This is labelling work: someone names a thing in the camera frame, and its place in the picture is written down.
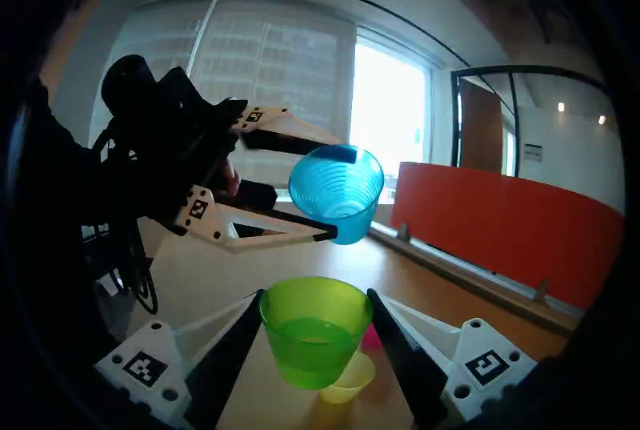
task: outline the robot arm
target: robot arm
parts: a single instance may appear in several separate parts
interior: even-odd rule
[[[136,167],[153,188],[144,203],[145,213],[173,232],[190,231],[234,251],[337,236],[332,225],[274,211],[275,191],[267,185],[252,184],[250,194],[241,187],[238,197],[217,194],[225,187],[222,171],[239,139],[249,150],[306,155],[340,143],[332,135],[286,108],[233,99],[211,105],[182,68],[156,82],[144,58],[137,55],[121,58],[109,69],[102,98],[114,117],[96,149],[114,140],[106,162]],[[241,238],[237,225],[266,232]]]

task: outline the yellow plastic cup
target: yellow plastic cup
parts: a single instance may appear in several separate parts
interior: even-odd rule
[[[320,396],[330,404],[345,404],[353,399],[375,376],[375,365],[364,353],[355,352],[340,378],[320,390]]]

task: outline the window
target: window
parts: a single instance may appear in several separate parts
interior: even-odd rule
[[[380,203],[394,201],[400,162],[428,161],[429,118],[426,64],[358,37],[349,143],[367,149],[382,165],[385,188]]]
[[[125,54],[145,57],[156,79],[181,66],[211,103],[283,106],[367,149],[385,172],[380,203],[394,201],[400,162],[429,161],[429,62],[345,19],[284,0],[167,0],[132,12],[105,71]],[[96,98],[93,139],[109,119]],[[280,201],[300,158],[241,144],[230,154],[243,178],[273,185]]]

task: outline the window blind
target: window blind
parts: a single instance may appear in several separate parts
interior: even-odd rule
[[[217,0],[198,44],[191,80],[203,98],[282,106],[347,141],[355,25],[294,2]],[[271,151],[230,155],[243,178],[287,186],[300,159]]]

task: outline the cup rim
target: cup rim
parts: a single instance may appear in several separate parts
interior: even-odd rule
[[[378,161],[378,159],[375,157],[375,155],[373,153],[371,153],[370,151],[365,150],[364,148],[361,147],[356,147],[355,145],[345,145],[345,144],[339,144],[339,145],[325,145],[324,147],[319,147],[316,148],[315,150],[311,151],[309,154],[303,156],[299,162],[297,162],[293,168],[293,170],[291,170],[291,174],[294,173],[295,168],[302,163],[307,157],[312,156],[316,151],[321,151],[324,150],[327,147],[349,147],[349,148],[355,148],[358,151],[364,151],[365,153],[368,153],[369,155],[371,155],[371,158],[374,159],[374,161],[378,164],[378,168],[380,168],[380,174],[382,175],[382,181],[380,183],[380,188],[378,189],[378,196],[376,196],[371,203],[369,203],[366,208],[361,209],[360,211],[357,211],[356,213],[353,213],[352,215],[348,215],[348,216],[341,216],[339,218],[331,218],[331,217],[325,217],[322,215],[316,215],[315,213],[307,213],[306,211],[302,211],[302,209],[298,206],[298,202],[296,202],[296,198],[294,197],[294,193],[291,191],[291,175],[289,176],[289,183],[287,185],[287,190],[289,191],[289,196],[291,197],[291,201],[294,203],[294,205],[296,206],[297,209],[299,209],[300,211],[302,211],[302,213],[304,213],[307,216],[310,216],[312,218],[320,218],[322,219],[324,222],[329,222],[329,221],[334,221],[334,222],[338,222],[340,220],[346,219],[346,218],[353,218],[355,216],[360,215],[361,213],[364,213],[365,211],[368,211],[373,205],[375,205],[378,200],[380,199],[380,194],[382,193],[382,189],[385,187],[385,171],[382,168],[382,165],[380,164],[380,162]]]
[[[341,339],[338,340],[333,340],[331,342],[307,342],[304,340],[298,340],[296,338],[291,337],[290,335],[285,335],[284,333],[279,332],[276,327],[274,327],[273,325],[271,325],[269,323],[269,320],[266,318],[264,311],[262,310],[262,302],[266,301],[266,296],[269,293],[269,290],[281,283],[285,283],[285,282],[290,282],[291,280],[300,280],[300,279],[327,279],[327,280],[333,280],[335,282],[339,282],[342,283],[344,285],[347,285],[349,287],[352,287],[353,289],[359,291],[360,293],[362,293],[365,297],[365,305],[366,305],[366,309],[367,309],[367,313],[368,313],[368,318],[366,319],[366,323],[364,325],[364,327],[362,328],[362,330],[358,333],[355,333],[353,335],[349,335],[346,337],[343,337]],[[369,299],[369,296],[362,290],[360,290],[360,288],[355,287],[354,285],[352,285],[351,283],[347,283],[344,282],[340,279],[336,279],[336,278],[330,278],[328,276],[299,276],[299,277],[294,277],[294,278],[288,278],[288,279],[284,279],[282,281],[279,281],[273,285],[271,285],[269,288],[267,288],[265,290],[265,292],[262,294],[262,296],[260,297],[260,302],[258,304],[258,308],[260,310],[260,319],[262,320],[262,324],[265,326],[265,328],[269,328],[270,331],[272,331],[273,333],[277,333],[278,335],[280,335],[283,338],[287,338],[288,340],[291,340],[293,342],[299,343],[299,344],[305,344],[305,345],[334,345],[334,344],[338,344],[340,342],[344,342],[347,341],[349,339],[354,338],[355,336],[361,335],[362,333],[364,333],[366,331],[366,329],[369,327],[369,325],[371,325],[371,320],[374,317],[374,307],[371,304],[371,300]]]

